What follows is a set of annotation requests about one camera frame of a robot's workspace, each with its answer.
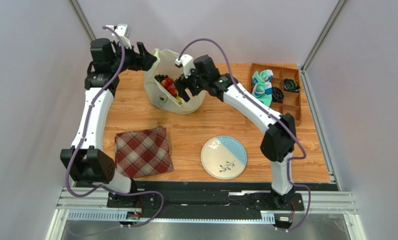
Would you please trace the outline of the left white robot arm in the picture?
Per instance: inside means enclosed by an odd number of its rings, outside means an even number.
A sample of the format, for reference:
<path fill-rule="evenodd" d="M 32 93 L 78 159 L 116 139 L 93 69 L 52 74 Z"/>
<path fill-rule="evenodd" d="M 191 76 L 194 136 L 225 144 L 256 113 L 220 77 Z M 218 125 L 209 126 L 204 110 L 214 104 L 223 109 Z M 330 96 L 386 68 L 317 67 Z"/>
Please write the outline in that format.
<path fill-rule="evenodd" d="M 115 161 L 103 150 L 103 135 L 110 106 L 123 71 L 148 71 L 157 57 L 137 42 L 138 52 L 127 43 L 98 38 L 90 43 L 92 60 L 84 81 L 85 103 L 77 134 L 70 148 L 62 149 L 60 160 L 70 181 L 91 184 L 122 196 L 137 194 L 135 181 L 116 170 Z"/>

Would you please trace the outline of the red fake strawberry bunch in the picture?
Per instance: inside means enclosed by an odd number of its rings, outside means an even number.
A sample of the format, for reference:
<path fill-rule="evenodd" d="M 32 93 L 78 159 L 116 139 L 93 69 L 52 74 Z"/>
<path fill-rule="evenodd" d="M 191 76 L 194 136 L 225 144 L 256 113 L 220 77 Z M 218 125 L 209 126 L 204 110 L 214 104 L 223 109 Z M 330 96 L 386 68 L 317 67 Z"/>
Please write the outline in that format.
<path fill-rule="evenodd" d="M 167 79 L 163 80 L 160 84 L 173 97 L 175 97 L 178 94 L 178 90 L 174 85 L 174 79 L 172 77 L 168 77 Z"/>

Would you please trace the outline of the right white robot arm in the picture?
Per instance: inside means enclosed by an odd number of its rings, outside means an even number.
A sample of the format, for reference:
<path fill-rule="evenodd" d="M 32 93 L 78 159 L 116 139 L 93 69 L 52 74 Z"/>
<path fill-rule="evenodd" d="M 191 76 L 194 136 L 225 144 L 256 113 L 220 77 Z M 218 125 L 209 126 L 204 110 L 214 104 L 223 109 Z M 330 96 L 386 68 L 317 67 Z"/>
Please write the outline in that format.
<path fill-rule="evenodd" d="M 174 81 L 178 95 L 185 102 L 202 91 L 218 98 L 247 117 L 263 134 L 262 154 L 270 161 L 272 172 L 271 201 L 281 208 L 295 193 L 290 179 L 289 158 L 293 156 L 296 125 L 292 115 L 282 115 L 253 97 L 231 72 L 221 74 L 208 55 L 193 58 L 179 56 L 175 66 L 183 69 Z"/>

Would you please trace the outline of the white plastic bag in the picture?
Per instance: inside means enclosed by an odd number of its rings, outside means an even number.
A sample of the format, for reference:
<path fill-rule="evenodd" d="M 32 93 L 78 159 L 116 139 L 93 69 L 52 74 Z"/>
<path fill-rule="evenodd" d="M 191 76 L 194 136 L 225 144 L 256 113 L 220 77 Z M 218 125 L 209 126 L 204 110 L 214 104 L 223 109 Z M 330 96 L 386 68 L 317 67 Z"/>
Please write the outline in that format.
<path fill-rule="evenodd" d="M 152 68 L 144 73 L 143 87 L 149 101 L 159 109 L 175 114 L 187 115 L 195 112 L 203 103 L 206 93 L 192 96 L 188 89 L 185 92 L 190 97 L 188 102 L 181 98 L 180 92 L 175 87 L 175 80 L 183 70 L 174 65 L 178 53 L 155 48 L 152 54 L 157 61 Z"/>

